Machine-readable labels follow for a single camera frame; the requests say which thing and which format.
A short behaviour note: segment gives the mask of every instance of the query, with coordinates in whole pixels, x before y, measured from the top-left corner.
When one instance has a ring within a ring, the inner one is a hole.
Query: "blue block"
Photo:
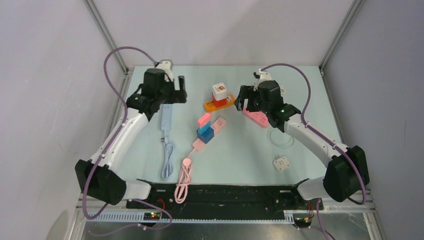
[[[204,142],[205,144],[209,143],[210,140],[214,137],[214,129],[212,127],[209,127],[206,129],[206,131],[203,134],[200,134],[198,131],[196,131],[197,137]]]
[[[204,125],[204,126],[202,126],[202,127],[198,127],[197,128],[197,132],[199,133],[199,134],[203,134],[204,132],[206,132],[206,130],[208,130],[208,128],[211,126],[211,121],[208,121],[207,123],[206,123],[206,125]]]

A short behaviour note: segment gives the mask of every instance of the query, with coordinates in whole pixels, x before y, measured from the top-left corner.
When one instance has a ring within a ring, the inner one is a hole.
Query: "light blue table surface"
[[[253,72],[263,66],[174,66],[173,73],[185,76],[188,94],[187,103],[174,104],[169,139],[175,144],[173,175],[169,182],[177,182],[182,160],[193,149],[196,140],[197,120],[205,113],[203,103],[211,100],[212,85],[224,83],[229,93],[236,98],[241,85],[253,85]],[[147,66],[137,66],[132,75],[127,97],[143,82]],[[322,132],[340,141],[336,122],[317,66],[299,67],[309,78],[312,97],[306,111],[308,118]],[[268,69],[272,79],[286,90],[284,101],[302,110],[307,99],[307,85],[294,69],[276,66]],[[235,106],[212,112],[212,122],[218,117],[227,123],[200,152],[191,156],[194,184],[241,184],[241,185],[289,185],[306,178],[317,178],[325,174],[321,161],[300,142],[295,141],[289,149],[273,146],[264,129],[247,118]],[[123,179],[144,179],[162,182],[160,174],[164,161],[164,146],[161,143],[161,110],[141,130],[129,147],[119,169]],[[289,137],[277,130],[274,140],[287,141]],[[276,155],[288,158],[291,166],[276,171],[273,160]]]

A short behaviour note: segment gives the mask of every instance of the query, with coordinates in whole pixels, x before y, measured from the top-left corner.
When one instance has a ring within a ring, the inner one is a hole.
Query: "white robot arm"
[[[125,121],[122,118],[118,121],[89,161],[79,160],[75,165],[79,186],[83,190],[94,167],[92,161],[101,159],[90,179],[87,195],[112,205],[125,199],[148,197],[151,189],[149,183],[136,179],[124,180],[116,173],[131,143],[159,110],[160,105],[187,101],[184,77],[178,76],[179,90],[176,90],[171,68],[170,60],[162,60],[155,68],[149,68],[144,73],[143,83],[126,101]]]
[[[360,147],[350,148],[312,127],[309,121],[303,118],[299,109],[284,103],[282,97],[284,89],[275,80],[271,80],[268,72],[258,71],[253,75],[258,81],[255,85],[240,87],[239,95],[234,101],[237,110],[242,111],[245,99],[248,99],[249,112],[261,111],[266,114],[272,127],[294,137],[315,154],[327,168],[325,176],[306,179],[293,187],[302,199],[331,197],[338,202],[344,201],[356,191],[361,190],[360,180],[355,173],[356,169],[363,184],[369,183],[367,161]],[[353,162],[356,169],[353,169],[349,160]]]

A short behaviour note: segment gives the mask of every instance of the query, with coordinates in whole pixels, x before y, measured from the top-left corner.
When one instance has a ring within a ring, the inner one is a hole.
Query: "white block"
[[[227,98],[227,88],[220,82],[212,86],[212,94],[217,101]]]

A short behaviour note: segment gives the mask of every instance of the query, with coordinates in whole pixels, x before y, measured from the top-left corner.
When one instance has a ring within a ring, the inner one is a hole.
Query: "white wall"
[[[109,51],[82,0],[1,1],[0,26],[0,239],[62,239],[75,163],[100,146],[116,99]]]
[[[178,65],[319,65],[353,0],[95,0],[118,46]],[[133,52],[129,66],[150,65]]]
[[[369,0],[325,70],[389,239],[424,239],[424,1]]]

